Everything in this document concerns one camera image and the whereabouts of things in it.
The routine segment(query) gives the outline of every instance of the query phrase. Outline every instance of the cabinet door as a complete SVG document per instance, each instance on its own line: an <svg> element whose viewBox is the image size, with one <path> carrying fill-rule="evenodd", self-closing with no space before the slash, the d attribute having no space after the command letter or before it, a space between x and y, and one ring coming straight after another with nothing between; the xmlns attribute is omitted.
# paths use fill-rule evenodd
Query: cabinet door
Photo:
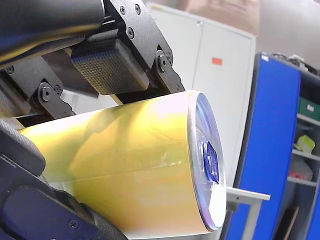
<svg viewBox="0 0 320 240"><path fill-rule="evenodd" d="M193 88L204 92L212 107L228 186L234 182L245 130L254 47L253 37L220 24L203 26Z"/></svg>
<svg viewBox="0 0 320 240"><path fill-rule="evenodd" d="M191 90L202 34L202 23L184 15L151 8L151 16L173 53L173 69L186 90Z"/></svg>

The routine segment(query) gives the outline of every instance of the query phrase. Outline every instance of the black metal bracket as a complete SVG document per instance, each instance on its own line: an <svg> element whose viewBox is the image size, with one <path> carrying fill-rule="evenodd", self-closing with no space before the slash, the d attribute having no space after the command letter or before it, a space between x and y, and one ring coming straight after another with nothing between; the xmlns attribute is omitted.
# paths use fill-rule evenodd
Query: black metal bracket
<svg viewBox="0 0 320 240"><path fill-rule="evenodd" d="M71 106L64 102L52 86L42 82L35 94L36 102L40 104L53 119L61 119L74 115Z"/></svg>

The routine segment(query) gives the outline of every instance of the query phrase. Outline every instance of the white wall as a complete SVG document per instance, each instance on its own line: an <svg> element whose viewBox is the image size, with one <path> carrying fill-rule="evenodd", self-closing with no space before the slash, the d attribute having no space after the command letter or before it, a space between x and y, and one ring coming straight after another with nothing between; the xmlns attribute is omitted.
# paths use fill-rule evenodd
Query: white wall
<svg viewBox="0 0 320 240"><path fill-rule="evenodd" d="M320 68L320 4L314 0L261 0L256 51L297 54Z"/></svg>

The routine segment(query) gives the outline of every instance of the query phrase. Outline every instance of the can rim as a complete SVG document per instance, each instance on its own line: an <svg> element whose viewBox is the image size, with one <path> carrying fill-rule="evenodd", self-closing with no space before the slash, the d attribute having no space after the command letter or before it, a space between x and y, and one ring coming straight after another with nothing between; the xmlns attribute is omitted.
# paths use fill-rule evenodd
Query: can rim
<svg viewBox="0 0 320 240"><path fill-rule="evenodd" d="M202 221L208 231L212 232L213 230L222 227L227 210L227 190L223 152L216 120L208 99L199 91L191 92L189 97L190 104L188 107L187 138L193 188ZM201 176L201 172L204 170L198 165L198 161L203 161L203 159L199 159L199 156L202 156L202 154L201 149L199 149L199 139L196 134L197 113L201 113L203 117L201 123L206 125L204 131L209 138L207 140L212 144L218 156L220 181L219 183L213 182L211 185L209 204L205 199L205 190L208 190L208 187L204 185L204 178Z"/></svg>

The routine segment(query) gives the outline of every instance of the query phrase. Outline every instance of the textured pad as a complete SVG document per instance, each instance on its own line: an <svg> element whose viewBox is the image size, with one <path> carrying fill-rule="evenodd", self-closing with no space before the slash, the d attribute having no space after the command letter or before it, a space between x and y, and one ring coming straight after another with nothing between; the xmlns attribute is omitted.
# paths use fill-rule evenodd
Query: textured pad
<svg viewBox="0 0 320 240"><path fill-rule="evenodd" d="M0 152L37 177L45 169L45 158L36 145L0 120Z"/></svg>
<svg viewBox="0 0 320 240"><path fill-rule="evenodd" d="M119 39L75 46L71 59L84 78L102 95L138 92L149 86L146 73Z"/></svg>

